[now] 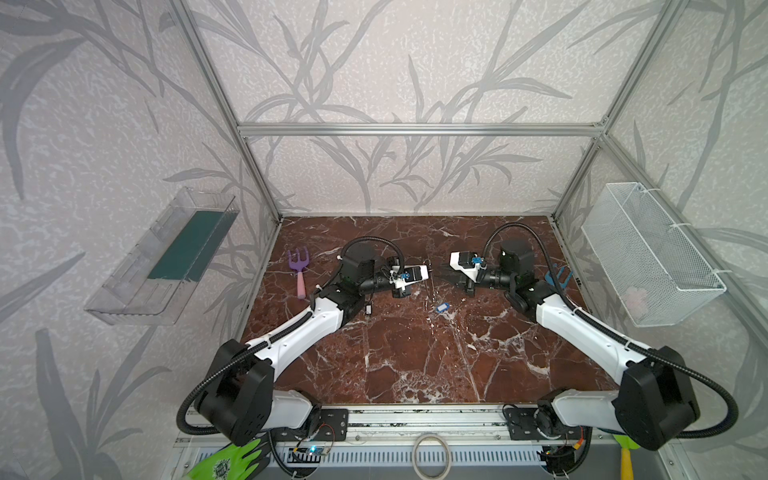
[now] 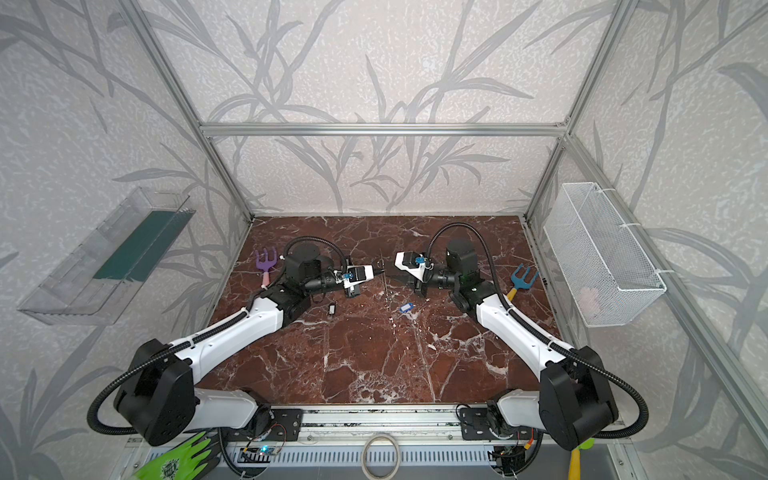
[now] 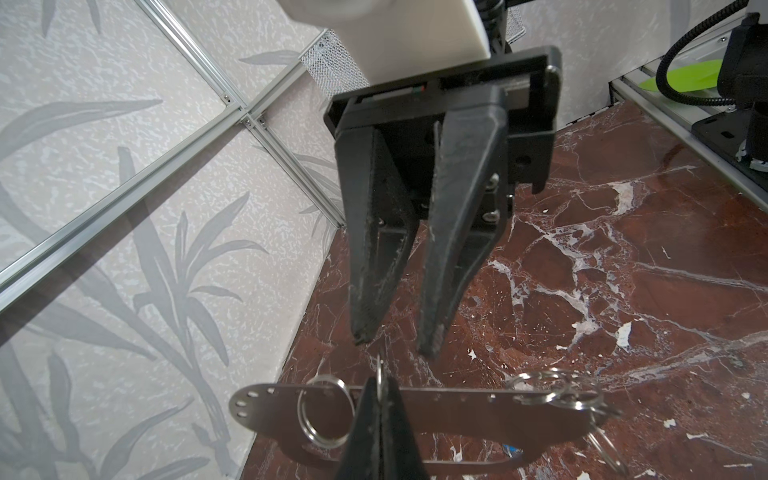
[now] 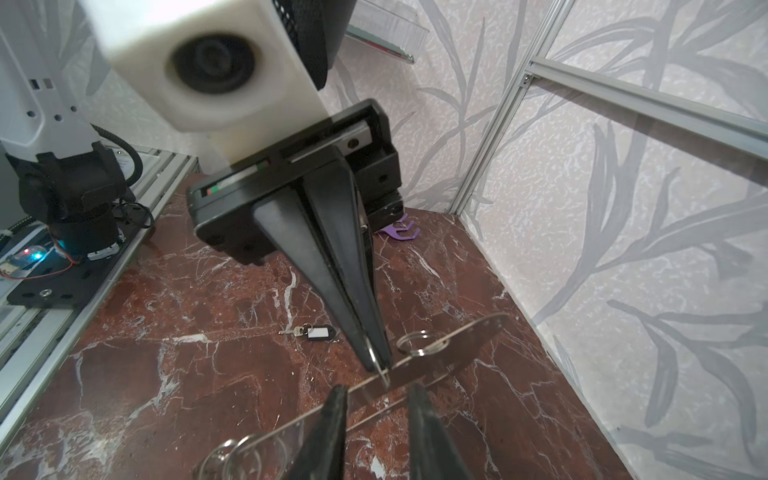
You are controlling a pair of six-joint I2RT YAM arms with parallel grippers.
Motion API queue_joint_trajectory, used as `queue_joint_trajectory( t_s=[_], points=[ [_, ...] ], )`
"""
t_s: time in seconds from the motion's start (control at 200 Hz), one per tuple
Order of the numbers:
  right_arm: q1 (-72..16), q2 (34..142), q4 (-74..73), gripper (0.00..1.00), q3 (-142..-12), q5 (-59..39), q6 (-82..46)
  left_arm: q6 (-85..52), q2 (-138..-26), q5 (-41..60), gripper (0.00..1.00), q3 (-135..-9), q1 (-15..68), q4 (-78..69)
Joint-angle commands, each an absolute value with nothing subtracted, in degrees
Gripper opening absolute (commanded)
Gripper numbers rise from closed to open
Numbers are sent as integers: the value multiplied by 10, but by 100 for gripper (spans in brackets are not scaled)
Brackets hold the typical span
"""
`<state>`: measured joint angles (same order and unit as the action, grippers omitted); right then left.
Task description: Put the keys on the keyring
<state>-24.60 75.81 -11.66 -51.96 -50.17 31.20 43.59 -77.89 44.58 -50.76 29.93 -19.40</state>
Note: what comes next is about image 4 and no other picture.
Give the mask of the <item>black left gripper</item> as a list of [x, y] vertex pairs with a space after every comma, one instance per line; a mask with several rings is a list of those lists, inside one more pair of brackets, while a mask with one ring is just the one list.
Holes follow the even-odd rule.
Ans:
[[[336, 159], [319, 167], [311, 156], [328, 146], [349, 166]], [[304, 175], [331, 261], [299, 195], [283, 188], [297, 186]], [[391, 367], [393, 355], [370, 278], [355, 182], [373, 230], [403, 215], [399, 155], [389, 118], [373, 99], [198, 181], [186, 199], [195, 236], [214, 250], [244, 265], [277, 250], [285, 254], [322, 298], [363, 367], [373, 372]]]

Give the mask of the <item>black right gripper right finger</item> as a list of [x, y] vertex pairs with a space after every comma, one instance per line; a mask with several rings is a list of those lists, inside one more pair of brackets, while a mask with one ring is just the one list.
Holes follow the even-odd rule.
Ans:
[[427, 390], [411, 384], [407, 392], [411, 479], [472, 479]]

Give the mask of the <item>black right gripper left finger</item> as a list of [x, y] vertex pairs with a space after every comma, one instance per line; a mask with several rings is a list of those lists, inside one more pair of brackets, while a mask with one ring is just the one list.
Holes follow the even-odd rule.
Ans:
[[345, 466], [348, 388], [333, 387], [285, 479], [342, 479]]

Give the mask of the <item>steel perforated key holder plate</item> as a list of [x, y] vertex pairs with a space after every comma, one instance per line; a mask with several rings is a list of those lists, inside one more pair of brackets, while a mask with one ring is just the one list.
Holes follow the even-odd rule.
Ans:
[[[403, 353], [391, 369], [348, 388], [346, 440], [349, 433], [405, 407], [411, 384], [428, 389], [472, 363], [510, 318], [494, 313], [440, 336], [428, 330], [401, 337]], [[323, 404], [269, 432], [229, 439], [196, 466], [195, 479], [285, 479]]]

